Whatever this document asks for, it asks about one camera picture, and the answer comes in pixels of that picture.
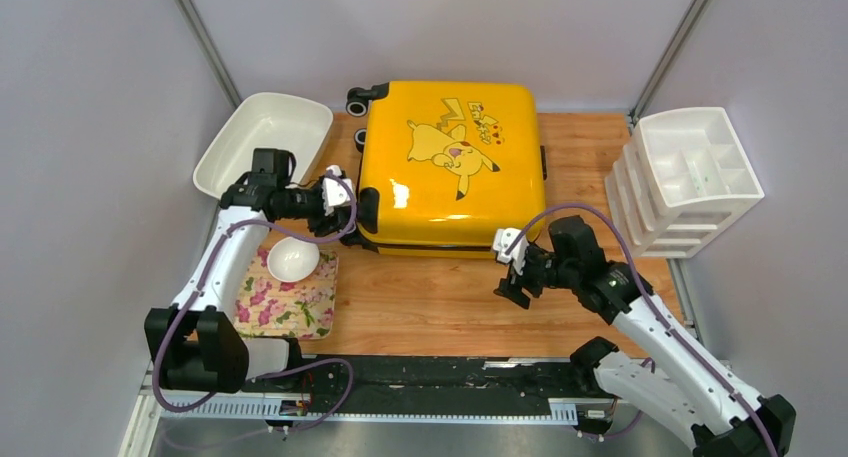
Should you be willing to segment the yellow cartoon hard-shell suitcase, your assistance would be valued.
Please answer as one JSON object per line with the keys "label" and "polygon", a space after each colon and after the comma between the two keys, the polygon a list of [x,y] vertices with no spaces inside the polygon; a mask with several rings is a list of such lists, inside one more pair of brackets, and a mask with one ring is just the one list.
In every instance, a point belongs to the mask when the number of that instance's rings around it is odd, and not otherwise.
{"label": "yellow cartoon hard-shell suitcase", "polygon": [[386,255],[486,257],[502,228],[546,207],[536,103],[508,83],[395,80],[348,90],[364,117],[357,229],[349,244]]}

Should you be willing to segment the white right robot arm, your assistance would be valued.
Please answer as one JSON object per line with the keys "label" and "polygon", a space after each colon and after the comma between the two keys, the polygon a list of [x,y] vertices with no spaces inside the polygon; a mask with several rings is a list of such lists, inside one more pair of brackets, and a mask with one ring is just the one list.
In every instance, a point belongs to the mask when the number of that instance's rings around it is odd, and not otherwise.
{"label": "white right robot arm", "polygon": [[557,219],[548,232],[550,250],[519,229],[496,231],[491,249],[508,268],[496,294],[527,308],[545,289],[569,290],[657,367],[646,369],[609,340],[595,337],[570,356],[570,381],[577,392],[623,398],[694,456],[787,455],[797,412],[786,398],[764,396],[710,354],[629,263],[606,258],[581,217]]}

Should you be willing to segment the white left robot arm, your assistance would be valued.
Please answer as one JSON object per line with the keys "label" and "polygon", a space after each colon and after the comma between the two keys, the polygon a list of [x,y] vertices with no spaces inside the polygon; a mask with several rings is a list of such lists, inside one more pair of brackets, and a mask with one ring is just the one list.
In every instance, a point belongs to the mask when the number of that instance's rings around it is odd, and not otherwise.
{"label": "white left robot arm", "polygon": [[292,338],[243,337],[235,329],[236,301],[260,244],[280,219],[304,219],[305,241],[340,240],[355,229],[355,186],[337,166],[310,187],[293,177],[290,151],[257,148],[251,167],[221,194],[211,241],[172,303],[151,309],[144,332],[153,362],[152,389],[235,393],[250,379],[267,377],[283,392],[304,382],[305,364],[292,356]]}

